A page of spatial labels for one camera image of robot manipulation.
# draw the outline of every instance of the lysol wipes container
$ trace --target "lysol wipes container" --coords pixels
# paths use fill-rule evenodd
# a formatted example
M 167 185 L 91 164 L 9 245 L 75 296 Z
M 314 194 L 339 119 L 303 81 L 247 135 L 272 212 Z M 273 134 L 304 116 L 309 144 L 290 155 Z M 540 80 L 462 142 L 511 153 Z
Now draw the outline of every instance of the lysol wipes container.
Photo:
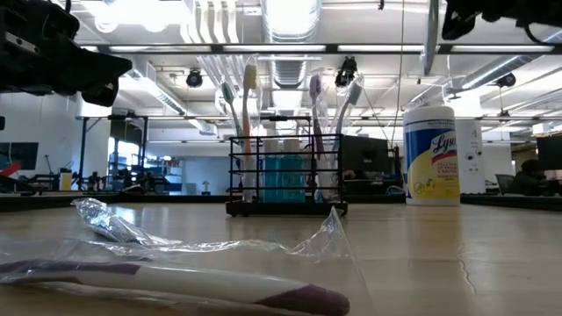
M 455 112 L 419 107 L 404 115 L 409 205 L 459 205 Z

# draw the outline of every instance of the red object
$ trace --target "red object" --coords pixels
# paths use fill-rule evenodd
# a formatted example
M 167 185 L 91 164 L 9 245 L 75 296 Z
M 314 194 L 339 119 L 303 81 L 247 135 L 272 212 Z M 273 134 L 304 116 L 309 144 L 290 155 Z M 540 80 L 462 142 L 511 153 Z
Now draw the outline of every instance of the red object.
M 0 176 L 11 176 L 15 174 L 18 170 L 21 169 L 21 166 L 17 163 L 12 164 L 8 168 L 0 171 Z

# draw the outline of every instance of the person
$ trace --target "person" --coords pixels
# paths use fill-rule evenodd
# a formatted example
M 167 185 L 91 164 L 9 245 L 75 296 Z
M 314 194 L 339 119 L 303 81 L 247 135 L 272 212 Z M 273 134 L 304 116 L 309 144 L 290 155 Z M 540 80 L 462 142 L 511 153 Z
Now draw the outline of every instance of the person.
M 515 175 L 513 182 L 508 187 L 508 193 L 523 194 L 525 196 L 540 196 L 546 182 L 544 171 L 541 170 L 537 159 L 529 159 L 521 165 L 521 171 Z

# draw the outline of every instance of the ceiling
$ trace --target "ceiling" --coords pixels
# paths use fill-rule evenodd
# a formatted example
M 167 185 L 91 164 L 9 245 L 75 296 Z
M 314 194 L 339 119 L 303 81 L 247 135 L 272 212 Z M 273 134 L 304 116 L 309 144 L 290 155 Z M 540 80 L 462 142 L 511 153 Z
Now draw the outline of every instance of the ceiling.
M 198 21 L 201 19 L 200 2 L 197 6 Z M 223 4 L 224 21 L 227 20 L 226 1 Z M 104 4 L 101 1 L 73 1 L 73 14 L 79 18 L 82 28 L 78 33 L 76 42 L 84 46 L 95 46 L 96 44 L 107 45 L 151 45 L 151 44 L 183 44 L 180 35 L 180 24 L 183 23 L 184 0 L 167 0 L 154 4 L 151 20 L 160 19 L 168 21 L 169 25 L 161 32 L 149 32 L 139 23 L 133 24 L 134 15 L 146 14 L 138 12 L 134 7 L 123 14 L 124 22 L 113 31 L 100 32 L 96 27 L 96 8 Z M 263 15 L 261 14 L 260 1 L 238 0 L 236 5 L 236 32 L 243 44 L 263 43 Z M 443 22 L 445 2 L 440 9 L 440 22 Z M 209 29 L 212 40 L 217 43 L 217 37 L 213 36 L 214 11 L 213 0 L 209 1 Z M 427 3 L 425 0 L 386 0 L 385 8 L 378 10 L 378 2 L 373 1 L 348 1 L 348 0 L 323 0 L 320 21 L 316 33 L 315 42 L 335 44 L 399 44 L 409 43 L 421 45 L 426 34 Z M 227 33 L 226 22 L 223 25 Z M 538 37 L 545 37 L 557 30 L 546 26 L 534 26 L 533 33 Z M 454 44 L 529 44 L 530 41 L 522 29 L 515 28 L 515 22 L 502 19 L 494 24 L 478 20 L 475 29 L 468 35 L 453 42 Z M 215 106 L 216 89 L 206 76 L 203 69 L 204 84 L 199 88 L 189 88 L 185 79 L 190 68 L 201 68 L 200 59 L 192 54 L 142 54 L 127 55 L 134 61 L 135 67 L 141 73 L 145 72 L 145 65 L 149 62 L 156 70 L 155 80 L 190 114 L 202 116 L 222 115 Z M 323 67 L 323 85 L 326 90 L 325 99 L 332 112 L 343 95 L 334 85 L 335 73 L 341 66 L 343 54 L 313 55 L 314 61 L 309 61 L 308 69 Z M 446 83 L 448 78 L 463 78 L 488 63 L 500 58 L 497 54 L 452 54 L 437 55 L 428 76 L 422 75 L 422 66 L 418 55 L 377 54 L 357 55 L 358 71 L 364 75 L 363 94 L 351 115 L 376 114 L 381 116 L 401 116 L 401 108 L 410 100 L 419 96 L 423 91 L 435 84 Z M 558 71 L 562 64 L 562 56 L 548 55 L 539 58 L 523 67 L 513 71 L 517 83 L 512 88 L 504 88 L 500 92 L 497 87 L 483 86 L 471 93 L 479 95 L 482 112 L 484 115 L 495 115 L 500 112 L 501 107 L 509 107 L 520 104 L 542 96 L 545 93 L 558 89 L 558 83 L 562 79 L 562 71 Z M 258 74 L 263 87 L 270 87 L 271 79 L 268 71 L 268 63 L 261 62 Z M 441 87 L 435 88 L 440 93 Z M 276 106 L 271 102 L 270 92 L 265 91 L 266 96 L 263 110 L 274 111 Z M 115 104 L 116 108 L 127 108 L 135 110 L 139 114 L 151 116 L 177 115 L 176 112 L 164 106 L 158 99 L 147 91 L 143 86 L 123 83 L 120 87 L 119 97 Z M 544 112 L 556 113 L 558 100 L 531 106 L 523 111 L 518 111 L 517 116 L 534 116 Z M 310 99 L 304 93 L 302 105 L 295 109 L 296 114 L 310 113 Z M 377 123 L 358 122 L 357 126 L 376 126 Z M 484 126 L 499 126 L 500 122 L 484 122 Z M 515 132 L 527 129 L 532 122 L 521 122 L 505 126 L 502 130 Z M 159 121 L 151 128 L 193 128 L 189 123 Z M 220 127 L 230 128 L 230 124 Z

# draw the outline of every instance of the desk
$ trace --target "desk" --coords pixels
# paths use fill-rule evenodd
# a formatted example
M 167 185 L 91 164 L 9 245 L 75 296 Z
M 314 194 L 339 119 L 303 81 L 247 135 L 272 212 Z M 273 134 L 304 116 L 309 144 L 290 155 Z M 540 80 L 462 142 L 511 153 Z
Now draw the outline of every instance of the desk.
M 321 223 L 317 218 L 230 218 L 223 204 L 121 207 L 120 213 L 150 233 L 185 241 L 271 240 L 275 232 L 277 239 L 294 243 Z M 375 311 L 359 307 L 352 315 L 557 314 L 562 310 L 561 215 L 476 205 L 350 205 L 342 223 L 375 305 Z M 96 238 L 73 208 L 0 213 L 0 239 L 63 237 Z M 0 314 L 187 313 L 146 302 L 0 287 Z M 207 314 L 233 315 L 199 315 Z

